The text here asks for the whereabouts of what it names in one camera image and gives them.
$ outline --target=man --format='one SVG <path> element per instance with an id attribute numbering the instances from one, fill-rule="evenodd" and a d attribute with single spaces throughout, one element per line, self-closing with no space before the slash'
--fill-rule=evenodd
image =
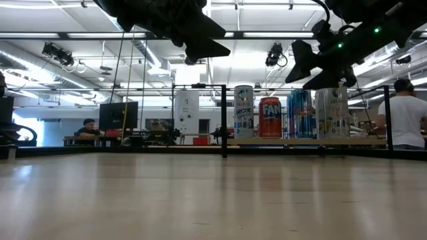
<path id="1" fill-rule="evenodd" d="M 424 150 L 421 126 L 426 126 L 427 102 L 415 97 L 414 86 L 409 79 L 397 80 L 394 89 L 397 94 L 390 99 L 394 149 Z M 386 127 L 384 102 L 378 109 L 376 124 L 378 128 Z"/>
<path id="2" fill-rule="evenodd" d="M 85 127 L 82 127 L 81 129 L 79 129 L 77 131 L 77 136 L 80 136 L 80 137 L 102 136 L 102 134 L 98 130 L 94 129 L 94 127 L 95 127 L 95 120 L 93 120 L 93 119 L 85 119 L 83 121 L 83 125 Z M 95 141 L 94 140 L 76 141 L 76 144 L 81 144 L 81 145 L 95 145 Z"/>

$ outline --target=metal post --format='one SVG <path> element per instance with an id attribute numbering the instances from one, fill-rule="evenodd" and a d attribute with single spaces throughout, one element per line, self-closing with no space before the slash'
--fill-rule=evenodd
<path id="1" fill-rule="evenodd" d="M 386 105 L 386 129 L 387 129 L 387 146 L 389 151 L 393 151 L 393 136 L 392 136 L 392 114 L 390 110 L 390 89 L 387 85 L 384 86 L 384 104 Z"/>
<path id="2" fill-rule="evenodd" d="M 172 131 L 175 131 L 175 117 L 173 114 L 173 98 L 174 96 L 174 92 L 175 92 L 175 84 L 172 83 Z"/>
<path id="3" fill-rule="evenodd" d="M 222 157 L 227 158 L 227 88 L 221 85 L 221 152 Z"/>

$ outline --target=man in white shirt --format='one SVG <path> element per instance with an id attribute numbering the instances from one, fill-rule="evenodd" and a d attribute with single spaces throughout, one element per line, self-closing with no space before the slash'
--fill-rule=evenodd
<path id="1" fill-rule="evenodd" d="M 415 97 L 414 86 L 409 79 L 397 80 L 394 89 L 397 94 L 390 98 L 393 147 L 397 150 L 424 150 L 421 126 L 426 126 L 427 102 Z M 379 128 L 386 127 L 384 102 L 378 108 L 376 124 Z"/>

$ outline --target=red box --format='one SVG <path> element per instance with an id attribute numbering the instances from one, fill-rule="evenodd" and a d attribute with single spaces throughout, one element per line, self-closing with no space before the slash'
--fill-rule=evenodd
<path id="1" fill-rule="evenodd" d="M 207 145 L 207 137 L 193 138 L 193 145 Z"/>

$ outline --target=black railing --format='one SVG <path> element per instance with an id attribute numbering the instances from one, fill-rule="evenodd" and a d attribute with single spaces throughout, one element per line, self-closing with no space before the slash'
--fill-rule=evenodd
<path id="1" fill-rule="evenodd" d="M 387 146 L 388 150 L 393 151 L 393 136 L 392 136 L 392 113 L 390 110 L 390 88 L 387 85 L 375 87 L 373 89 L 369 89 L 366 91 L 361 91 L 357 94 L 354 94 L 352 96 L 349 96 L 348 99 L 353 99 L 356 97 L 360 97 L 364 94 L 371 93 L 373 91 L 376 91 L 378 89 L 384 90 L 384 104 L 386 108 L 386 132 L 387 132 Z"/>

